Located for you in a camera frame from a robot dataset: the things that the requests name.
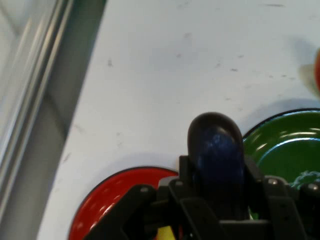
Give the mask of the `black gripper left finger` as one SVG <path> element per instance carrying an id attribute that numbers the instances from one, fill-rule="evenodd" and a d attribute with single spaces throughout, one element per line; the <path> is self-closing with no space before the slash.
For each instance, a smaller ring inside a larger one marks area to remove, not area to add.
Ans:
<path id="1" fill-rule="evenodd" d="M 187 156 L 179 176 L 154 188 L 133 185 L 85 235 L 86 240 L 219 240 L 221 224 L 207 202 L 190 186 L 193 166 Z"/>

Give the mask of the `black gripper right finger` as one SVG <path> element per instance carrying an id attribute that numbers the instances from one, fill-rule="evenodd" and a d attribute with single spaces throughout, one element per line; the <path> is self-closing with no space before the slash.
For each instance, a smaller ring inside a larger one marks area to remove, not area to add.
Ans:
<path id="1" fill-rule="evenodd" d="M 245 198 L 258 215 L 243 225 L 245 240 L 318 240 L 320 238 L 320 184 L 291 187 L 279 176 L 264 175 L 248 156 Z"/>

